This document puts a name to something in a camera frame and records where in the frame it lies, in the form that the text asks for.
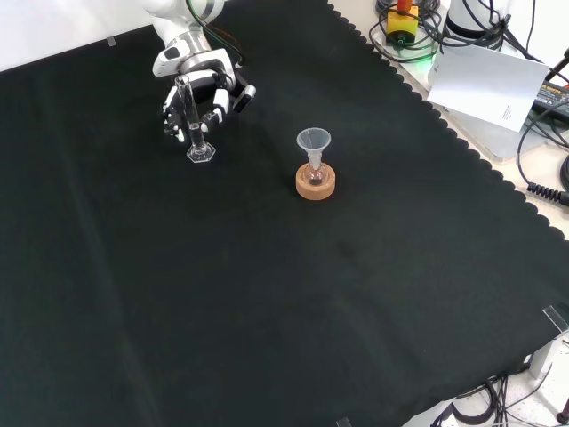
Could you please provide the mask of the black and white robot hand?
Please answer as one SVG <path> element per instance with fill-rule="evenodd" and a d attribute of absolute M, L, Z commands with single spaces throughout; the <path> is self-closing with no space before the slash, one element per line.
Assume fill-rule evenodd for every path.
<path fill-rule="evenodd" d="M 237 72 L 225 50 L 179 57 L 174 83 L 162 107 L 164 132 L 185 142 L 189 125 L 198 123 L 208 133 L 226 116 L 240 113 L 255 95 L 256 87 Z"/>

